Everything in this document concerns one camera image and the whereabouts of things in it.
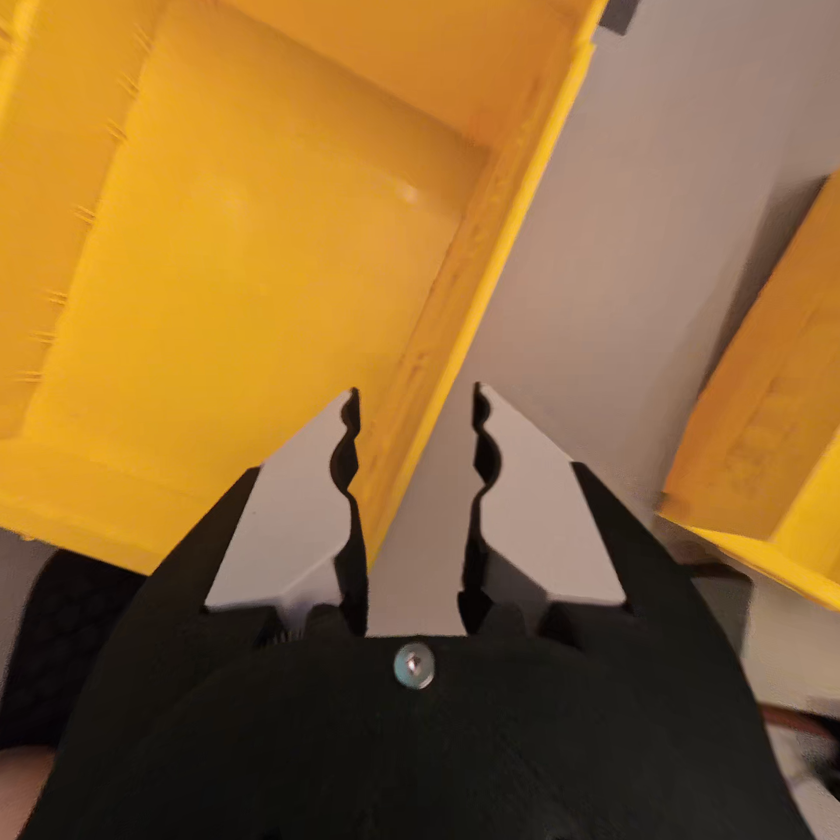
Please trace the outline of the black mesh office chair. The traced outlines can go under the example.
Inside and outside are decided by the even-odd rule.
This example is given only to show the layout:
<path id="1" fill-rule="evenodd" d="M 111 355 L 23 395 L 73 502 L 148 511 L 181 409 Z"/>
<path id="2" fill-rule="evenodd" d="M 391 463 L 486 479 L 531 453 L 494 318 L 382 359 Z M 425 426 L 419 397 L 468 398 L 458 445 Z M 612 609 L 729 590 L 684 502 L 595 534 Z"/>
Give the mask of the black mesh office chair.
<path id="1" fill-rule="evenodd" d="M 5 675 L 1 748 L 57 749 L 103 646 L 147 576 L 58 550 L 38 574 Z"/>

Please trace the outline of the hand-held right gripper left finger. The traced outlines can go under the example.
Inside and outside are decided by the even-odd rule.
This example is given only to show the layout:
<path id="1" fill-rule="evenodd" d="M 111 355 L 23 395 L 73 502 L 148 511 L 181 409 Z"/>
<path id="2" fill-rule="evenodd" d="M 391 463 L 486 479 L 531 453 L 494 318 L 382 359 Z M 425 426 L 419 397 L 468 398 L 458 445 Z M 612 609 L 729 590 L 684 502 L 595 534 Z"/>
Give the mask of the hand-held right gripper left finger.
<path id="1" fill-rule="evenodd" d="M 259 468 L 205 599 L 211 612 L 272 608 L 291 634 L 311 611 L 338 608 L 368 625 L 368 565 L 351 485 L 359 470 L 361 394 L 341 392 Z"/>

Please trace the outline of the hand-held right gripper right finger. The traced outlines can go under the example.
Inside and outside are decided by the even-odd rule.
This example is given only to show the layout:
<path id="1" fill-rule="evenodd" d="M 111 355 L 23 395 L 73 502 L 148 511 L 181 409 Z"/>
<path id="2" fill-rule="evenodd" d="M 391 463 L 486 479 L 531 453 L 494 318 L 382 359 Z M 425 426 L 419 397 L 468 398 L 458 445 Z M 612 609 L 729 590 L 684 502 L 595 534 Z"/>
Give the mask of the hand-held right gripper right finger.
<path id="1" fill-rule="evenodd" d="M 572 457 L 488 384 L 475 383 L 471 502 L 458 612 L 478 634 L 496 606 L 535 633 L 555 603 L 627 602 Z"/>

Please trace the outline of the dark grey object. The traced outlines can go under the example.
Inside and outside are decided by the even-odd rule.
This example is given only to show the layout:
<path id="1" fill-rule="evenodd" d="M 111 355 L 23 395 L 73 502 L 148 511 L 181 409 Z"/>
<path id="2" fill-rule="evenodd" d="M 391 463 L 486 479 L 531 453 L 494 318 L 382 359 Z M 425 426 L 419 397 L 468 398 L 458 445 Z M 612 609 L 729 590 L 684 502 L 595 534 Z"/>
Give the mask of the dark grey object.
<path id="1" fill-rule="evenodd" d="M 607 1 L 598 25 L 615 35 L 625 36 L 640 3 L 638 0 Z"/>

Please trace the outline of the yellow plastic bin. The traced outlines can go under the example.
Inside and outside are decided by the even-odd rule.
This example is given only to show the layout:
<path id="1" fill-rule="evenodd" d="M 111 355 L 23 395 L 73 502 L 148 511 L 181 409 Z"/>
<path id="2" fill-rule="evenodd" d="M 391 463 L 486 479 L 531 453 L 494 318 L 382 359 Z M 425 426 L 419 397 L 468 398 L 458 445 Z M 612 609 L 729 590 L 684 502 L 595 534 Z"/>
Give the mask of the yellow plastic bin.
<path id="1" fill-rule="evenodd" d="M 839 609 L 839 173 L 700 393 L 659 516 Z"/>
<path id="2" fill-rule="evenodd" d="M 375 558 L 606 5 L 3 1 L 2 529 L 150 573 L 354 386 Z"/>

